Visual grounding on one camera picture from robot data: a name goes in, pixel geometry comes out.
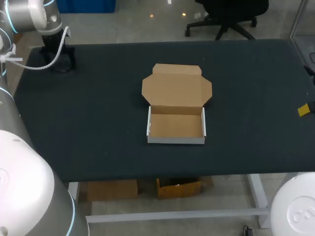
office chair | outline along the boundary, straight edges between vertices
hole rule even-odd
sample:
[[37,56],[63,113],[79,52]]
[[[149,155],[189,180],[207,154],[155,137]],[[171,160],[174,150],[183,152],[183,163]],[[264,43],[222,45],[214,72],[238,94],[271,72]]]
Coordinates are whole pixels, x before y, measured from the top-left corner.
[[268,0],[196,0],[196,2],[203,4],[209,15],[205,16],[203,21],[188,24],[185,36],[190,37],[191,27],[220,25],[216,40],[220,40],[228,28],[247,39],[255,39],[238,23],[251,21],[251,27],[256,27],[256,16],[265,13],[269,7]]

open cardboard box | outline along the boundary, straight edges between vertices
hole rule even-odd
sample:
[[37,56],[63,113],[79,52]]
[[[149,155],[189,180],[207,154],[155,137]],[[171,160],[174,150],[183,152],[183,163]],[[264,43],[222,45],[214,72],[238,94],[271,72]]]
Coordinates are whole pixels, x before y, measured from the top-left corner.
[[203,105],[212,96],[212,84],[196,65],[156,64],[142,81],[142,95],[150,103],[148,143],[204,144]]

blue container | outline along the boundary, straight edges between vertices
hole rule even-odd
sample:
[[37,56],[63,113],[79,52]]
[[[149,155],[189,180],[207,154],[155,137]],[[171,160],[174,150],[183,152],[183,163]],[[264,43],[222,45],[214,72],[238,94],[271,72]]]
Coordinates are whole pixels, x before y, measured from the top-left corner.
[[60,13],[112,13],[116,0],[57,0]]

floor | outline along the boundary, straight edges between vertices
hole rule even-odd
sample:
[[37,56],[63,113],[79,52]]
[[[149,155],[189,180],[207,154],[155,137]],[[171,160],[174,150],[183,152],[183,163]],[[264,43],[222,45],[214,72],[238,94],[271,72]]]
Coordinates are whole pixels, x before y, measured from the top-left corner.
[[[298,5],[298,0],[270,0],[269,10],[258,17],[256,28],[251,28],[249,23],[242,26],[257,39],[288,39]],[[315,7],[308,10],[299,32],[314,30],[314,10]],[[205,14],[194,0],[117,0],[115,13],[63,14],[62,20],[71,29],[72,37],[66,39],[69,44],[214,40],[219,27],[194,28],[191,37],[184,37],[186,24],[202,20]],[[243,37],[232,30],[222,37],[222,40],[233,39]],[[31,49],[38,46],[42,46],[41,36],[37,32],[25,33],[17,45],[17,56],[23,57],[25,63]],[[7,70],[9,89],[14,93],[23,70],[11,64]],[[284,174],[262,174],[261,178],[271,199]],[[213,180],[214,185],[205,184],[203,192],[196,197],[157,200],[151,189],[143,191],[137,200],[93,202],[92,205],[81,202],[80,207],[90,209],[92,214],[254,207],[246,176],[215,176]],[[90,229],[91,236],[241,236],[244,224],[254,228],[255,236],[271,236],[270,230],[259,229],[256,217],[91,224]]]

box lid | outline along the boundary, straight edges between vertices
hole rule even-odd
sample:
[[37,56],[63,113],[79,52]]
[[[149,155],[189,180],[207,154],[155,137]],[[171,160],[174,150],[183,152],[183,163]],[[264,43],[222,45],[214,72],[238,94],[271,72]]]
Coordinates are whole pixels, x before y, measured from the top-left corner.
[[212,84],[197,65],[156,64],[142,81],[151,106],[202,107],[212,97]]

